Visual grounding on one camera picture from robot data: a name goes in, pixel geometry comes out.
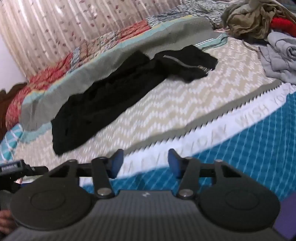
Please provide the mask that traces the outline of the person's left hand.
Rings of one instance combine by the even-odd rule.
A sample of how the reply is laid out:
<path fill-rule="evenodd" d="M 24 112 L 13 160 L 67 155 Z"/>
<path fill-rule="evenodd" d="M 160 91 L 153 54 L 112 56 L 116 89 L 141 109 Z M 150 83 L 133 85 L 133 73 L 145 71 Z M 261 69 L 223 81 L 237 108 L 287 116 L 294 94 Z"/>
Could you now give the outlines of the person's left hand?
<path fill-rule="evenodd" d="M 16 223 L 9 210 L 0 211 L 0 231 L 9 235 L 16 229 Z"/>

